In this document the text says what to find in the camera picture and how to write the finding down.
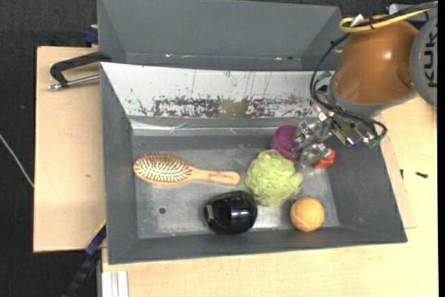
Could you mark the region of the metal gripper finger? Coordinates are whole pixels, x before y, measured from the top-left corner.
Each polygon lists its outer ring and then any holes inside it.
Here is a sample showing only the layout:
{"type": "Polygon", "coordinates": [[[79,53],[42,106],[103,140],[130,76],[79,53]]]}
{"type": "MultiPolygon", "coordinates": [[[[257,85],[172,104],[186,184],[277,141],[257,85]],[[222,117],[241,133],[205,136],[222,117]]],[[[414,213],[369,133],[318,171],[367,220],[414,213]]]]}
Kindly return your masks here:
{"type": "Polygon", "coordinates": [[[292,136],[293,152],[302,152],[307,147],[326,141],[332,136],[332,127],[329,123],[317,120],[307,123],[300,122],[292,136]]]}
{"type": "Polygon", "coordinates": [[[307,167],[330,155],[330,150],[324,143],[312,143],[300,154],[300,165],[307,167]]]}

